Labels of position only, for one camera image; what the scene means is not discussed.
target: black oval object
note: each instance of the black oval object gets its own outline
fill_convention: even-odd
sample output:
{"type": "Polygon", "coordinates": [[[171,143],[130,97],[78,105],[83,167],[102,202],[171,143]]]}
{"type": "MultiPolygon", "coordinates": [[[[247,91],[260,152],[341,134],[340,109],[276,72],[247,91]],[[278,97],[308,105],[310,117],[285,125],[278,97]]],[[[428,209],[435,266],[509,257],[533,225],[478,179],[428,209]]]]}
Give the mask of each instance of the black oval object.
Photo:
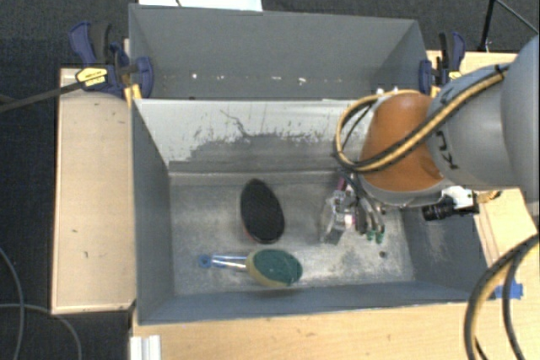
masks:
{"type": "Polygon", "coordinates": [[[285,218],[278,198],[262,180],[252,179],[244,186],[240,215],[246,232],[256,242],[271,244],[284,233],[285,218]]]}

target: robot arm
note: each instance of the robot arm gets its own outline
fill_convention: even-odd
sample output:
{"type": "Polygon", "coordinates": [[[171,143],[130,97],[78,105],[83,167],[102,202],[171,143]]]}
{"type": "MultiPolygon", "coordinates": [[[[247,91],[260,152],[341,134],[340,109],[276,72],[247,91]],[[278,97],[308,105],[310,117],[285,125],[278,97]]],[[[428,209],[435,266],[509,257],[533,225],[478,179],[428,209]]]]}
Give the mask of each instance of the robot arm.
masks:
{"type": "Polygon", "coordinates": [[[337,160],[368,196],[417,207],[436,203],[453,185],[519,187],[538,225],[538,37],[504,70],[467,74],[434,99],[410,91],[385,96],[359,161],[344,155],[340,135],[355,113],[373,106],[373,97],[352,105],[337,126],[337,160]]]}

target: blue clamp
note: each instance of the blue clamp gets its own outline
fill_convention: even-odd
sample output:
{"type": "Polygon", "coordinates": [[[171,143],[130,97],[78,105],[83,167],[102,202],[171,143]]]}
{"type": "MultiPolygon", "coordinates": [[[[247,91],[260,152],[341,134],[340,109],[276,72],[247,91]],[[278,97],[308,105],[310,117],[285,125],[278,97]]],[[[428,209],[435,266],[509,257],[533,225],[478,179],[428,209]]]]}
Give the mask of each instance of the blue clamp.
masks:
{"type": "Polygon", "coordinates": [[[139,57],[135,65],[130,66],[130,59],[118,42],[109,44],[108,35],[111,26],[107,23],[91,24],[82,21],[68,32],[69,44],[75,54],[83,61],[85,68],[99,68],[99,79],[81,81],[85,91],[97,91],[124,97],[127,84],[122,82],[122,75],[130,75],[131,83],[138,83],[141,95],[148,98],[154,86],[154,70],[147,56],[139,57]]]}
{"type": "Polygon", "coordinates": [[[465,58],[465,40],[457,32],[451,32],[447,38],[444,32],[439,33],[441,56],[437,57],[437,68],[429,60],[420,63],[418,71],[418,90],[423,94],[431,94],[431,86],[444,86],[450,81],[450,72],[459,71],[465,58]]]}
{"type": "MultiPolygon", "coordinates": [[[[503,298],[503,286],[499,285],[494,291],[495,298],[503,298]]],[[[510,298],[520,300],[523,297],[523,284],[517,283],[515,279],[512,280],[510,285],[510,298]]]]}

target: blue handle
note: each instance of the blue handle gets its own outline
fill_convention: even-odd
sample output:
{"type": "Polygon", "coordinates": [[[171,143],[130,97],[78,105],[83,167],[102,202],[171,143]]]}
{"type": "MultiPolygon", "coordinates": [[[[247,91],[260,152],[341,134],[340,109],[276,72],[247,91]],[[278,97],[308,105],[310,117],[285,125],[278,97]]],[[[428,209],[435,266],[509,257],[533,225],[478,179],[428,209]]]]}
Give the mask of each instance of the blue handle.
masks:
{"type": "Polygon", "coordinates": [[[90,22],[81,21],[79,24],[74,25],[67,33],[69,45],[75,54],[81,58],[85,67],[96,63],[94,49],[92,48],[92,42],[89,37],[89,29],[90,22]]]}

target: clamp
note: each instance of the clamp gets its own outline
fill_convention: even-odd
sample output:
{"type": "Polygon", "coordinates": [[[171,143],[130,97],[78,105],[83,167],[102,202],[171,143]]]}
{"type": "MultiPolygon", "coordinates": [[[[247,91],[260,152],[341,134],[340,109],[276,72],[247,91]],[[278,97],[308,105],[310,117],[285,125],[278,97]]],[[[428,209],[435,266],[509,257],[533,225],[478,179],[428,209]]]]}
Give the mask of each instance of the clamp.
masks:
{"type": "Polygon", "coordinates": [[[138,57],[133,65],[118,42],[109,43],[108,23],[91,24],[82,21],[69,32],[69,44],[81,60],[84,69],[76,75],[85,91],[97,91],[123,98],[124,89],[138,84],[143,98],[148,98],[154,86],[154,70],[147,56],[138,57]]]}

